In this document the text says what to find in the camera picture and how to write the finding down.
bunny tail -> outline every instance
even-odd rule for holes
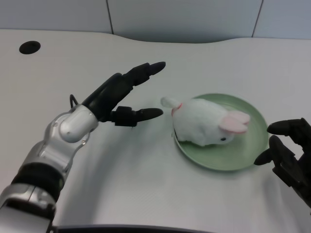
[[[181,102],[176,101],[169,97],[163,97],[161,99],[161,104],[163,107],[167,107],[167,108],[179,108],[181,105]]]

silver robotic arm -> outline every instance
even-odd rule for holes
[[[0,232],[52,231],[56,202],[73,158],[87,143],[98,122],[112,121],[119,126],[134,127],[137,122],[163,114],[160,109],[112,110],[133,86],[147,81],[164,67],[164,62],[146,63],[124,75],[113,75],[82,104],[60,114],[47,126],[44,140],[34,145],[12,183],[0,195]]]

green plate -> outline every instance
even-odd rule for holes
[[[175,140],[184,152],[195,163],[204,167],[234,171],[251,166],[260,153],[267,149],[267,123],[260,112],[248,102],[225,94],[205,94],[195,97],[220,104],[227,110],[240,110],[251,116],[248,131],[238,134],[233,141],[225,145],[197,146],[191,142]]]

white wall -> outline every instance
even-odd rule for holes
[[[106,0],[0,0],[0,28],[111,33]]]
[[[311,39],[311,0],[264,0],[254,37]]]
[[[136,40],[311,39],[311,0],[0,0],[0,29],[111,33],[107,1],[114,34]]]
[[[108,0],[114,34],[156,42],[251,37],[261,0]]]

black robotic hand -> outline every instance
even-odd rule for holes
[[[130,107],[119,106],[116,111],[112,110],[133,90],[133,86],[146,82],[151,75],[157,74],[164,67],[165,62],[158,62],[152,65],[145,63],[131,69],[126,74],[116,73],[87,97],[82,102],[82,105],[91,110],[99,121],[111,121],[116,126],[134,127],[140,121],[158,117],[163,114],[163,111],[158,108],[133,111]],[[73,103],[78,104],[75,97],[71,95],[71,108]]]
[[[302,118],[273,123],[267,131],[274,134],[269,139],[270,148],[254,164],[260,166],[273,161],[273,172],[311,208],[311,126]],[[301,158],[296,160],[295,154],[275,134],[289,136],[300,145],[304,152]]]

